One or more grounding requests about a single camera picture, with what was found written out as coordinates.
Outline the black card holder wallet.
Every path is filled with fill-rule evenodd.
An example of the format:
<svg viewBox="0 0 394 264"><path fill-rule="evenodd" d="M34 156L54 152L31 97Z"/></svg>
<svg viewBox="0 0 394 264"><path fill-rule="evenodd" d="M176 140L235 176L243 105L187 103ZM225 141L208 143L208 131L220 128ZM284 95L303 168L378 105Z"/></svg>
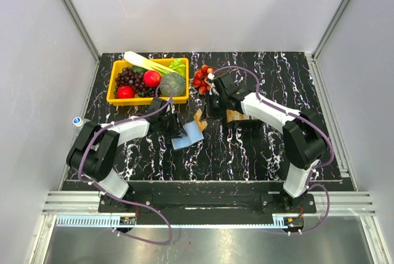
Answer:
<svg viewBox="0 0 394 264"><path fill-rule="evenodd" d="M196 121L186 123L183 128L186 132L186 135L179 138L173 138L171 140L174 150L187 148L194 145L195 143L200 142L204 138L204 135L200 131Z"/></svg>

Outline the black card box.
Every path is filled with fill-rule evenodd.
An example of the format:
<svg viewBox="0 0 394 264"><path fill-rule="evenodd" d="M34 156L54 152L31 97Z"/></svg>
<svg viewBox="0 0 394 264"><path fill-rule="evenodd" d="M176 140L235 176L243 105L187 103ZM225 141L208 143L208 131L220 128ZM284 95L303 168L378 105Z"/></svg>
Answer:
<svg viewBox="0 0 394 264"><path fill-rule="evenodd" d="M259 130L262 127L262 121L233 110L226 111L223 124L231 129Z"/></svg>

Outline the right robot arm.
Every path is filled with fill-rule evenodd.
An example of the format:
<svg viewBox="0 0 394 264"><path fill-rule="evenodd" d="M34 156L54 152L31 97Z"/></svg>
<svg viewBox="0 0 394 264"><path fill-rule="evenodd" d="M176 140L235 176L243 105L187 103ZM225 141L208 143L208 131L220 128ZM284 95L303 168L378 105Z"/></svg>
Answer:
<svg viewBox="0 0 394 264"><path fill-rule="evenodd" d="M283 135L284 152L290 165L274 204L287 212L296 211L311 189L313 171L329 165L335 157L329 137L313 122L315 114L286 108L258 92L243 89L231 95L214 90L206 94L204 118L224 118L228 110L256 118Z"/></svg>

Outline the brown credit card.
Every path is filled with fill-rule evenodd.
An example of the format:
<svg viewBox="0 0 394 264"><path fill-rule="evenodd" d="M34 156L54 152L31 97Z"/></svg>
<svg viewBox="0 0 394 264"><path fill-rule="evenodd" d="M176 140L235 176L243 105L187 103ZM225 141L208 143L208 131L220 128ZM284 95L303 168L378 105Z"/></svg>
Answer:
<svg viewBox="0 0 394 264"><path fill-rule="evenodd" d="M193 119L196 121L199 130L203 132L207 127L207 121L202 120L201 117L202 117L202 111L199 109L194 114Z"/></svg>

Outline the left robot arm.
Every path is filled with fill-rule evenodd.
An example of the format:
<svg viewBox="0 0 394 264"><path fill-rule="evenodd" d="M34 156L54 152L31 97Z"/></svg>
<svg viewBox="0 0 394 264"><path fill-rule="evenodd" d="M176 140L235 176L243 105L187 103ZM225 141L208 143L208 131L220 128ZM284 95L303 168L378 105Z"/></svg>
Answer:
<svg viewBox="0 0 394 264"><path fill-rule="evenodd" d="M112 196L112 205L121 212L131 209L134 198L128 193L128 183L113 168L118 147L153 133L169 139L187 135L171 101L161 98L153 99L145 115L108 124L74 118L73 124L78 133L66 157L67 166L80 181L92 182Z"/></svg>

